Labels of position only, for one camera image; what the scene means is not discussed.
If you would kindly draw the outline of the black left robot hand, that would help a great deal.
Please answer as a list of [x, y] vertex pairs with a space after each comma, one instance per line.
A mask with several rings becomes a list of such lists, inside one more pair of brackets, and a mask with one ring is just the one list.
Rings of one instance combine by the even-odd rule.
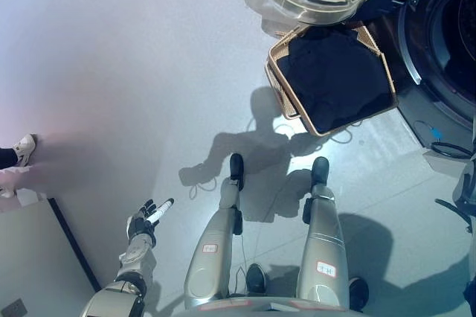
[[126, 223], [126, 235], [129, 243], [139, 235], [147, 235], [151, 246], [155, 247], [155, 227], [160, 219], [173, 206], [175, 200], [167, 199], [161, 205], [156, 205], [152, 199], [147, 200], [136, 213], [130, 216]]

